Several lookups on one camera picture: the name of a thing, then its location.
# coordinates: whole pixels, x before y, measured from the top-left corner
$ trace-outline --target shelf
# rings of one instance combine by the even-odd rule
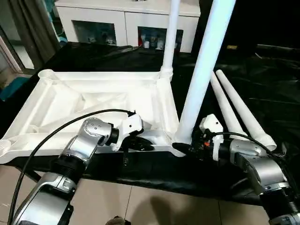
[[[92,8],[162,15],[168,15],[170,11],[170,0],[58,0],[55,5],[57,7]],[[199,1],[182,0],[179,15],[200,17]]]

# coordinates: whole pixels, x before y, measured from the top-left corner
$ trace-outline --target white cabinet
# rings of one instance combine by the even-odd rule
[[[68,41],[109,45],[145,45],[163,49],[171,0],[58,0],[55,2]],[[191,52],[200,8],[182,0],[176,49]]]
[[[127,45],[124,12],[57,7],[68,41]]]
[[[162,36],[165,40],[166,28],[168,27],[168,15],[143,14],[143,13],[125,13],[126,32],[128,45],[138,46],[138,36],[144,33],[151,33]],[[198,17],[179,16],[177,22],[176,45],[179,46],[181,52],[190,53],[193,46]],[[160,28],[157,31],[147,28]]]

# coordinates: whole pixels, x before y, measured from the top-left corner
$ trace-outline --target wall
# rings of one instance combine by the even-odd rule
[[[4,30],[7,38],[10,41],[20,41],[20,36],[15,27],[13,16],[11,14],[8,0],[1,0],[0,6],[0,26]]]
[[[8,67],[8,63],[6,62],[6,59],[2,55],[2,52],[0,52],[0,73]]]

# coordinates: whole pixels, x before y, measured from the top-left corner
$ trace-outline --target black plastic sheet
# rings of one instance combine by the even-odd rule
[[[159,71],[163,53],[132,47],[111,47],[68,43],[45,66],[56,72],[67,71]],[[181,115],[195,58],[176,53],[171,82],[178,115]],[[263,129],[277,143],[278,152],[286,151],[286,161],[300,184],[298,172],[300,153],[300,62],[261,55],[222,53],[216,64],[257,118]],[[0,110],[3,136],[38,82],[37,74],[25,83]],[[225,127],[221,111],[211,86],[208,87],[198,122],[215,114]],[[200,162],[193,158],[177,158],[168,152],[129,153],[124,167],[122,154],[95,155],[84,177],[189,195],[214,197],[242,203],[259,204],[259,199],[243,182],[235,191],[230,187],[245,178],[245,174],[230,164]],[[31,169],[48,171],[49,160],[55,157],[35,157]],[[22,166],[26,157],[8,165]]]

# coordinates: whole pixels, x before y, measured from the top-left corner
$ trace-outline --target curtain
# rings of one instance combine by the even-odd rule
[[[21,41],[39,69],[60,49],[43,0],[9,0],[9,5]]]

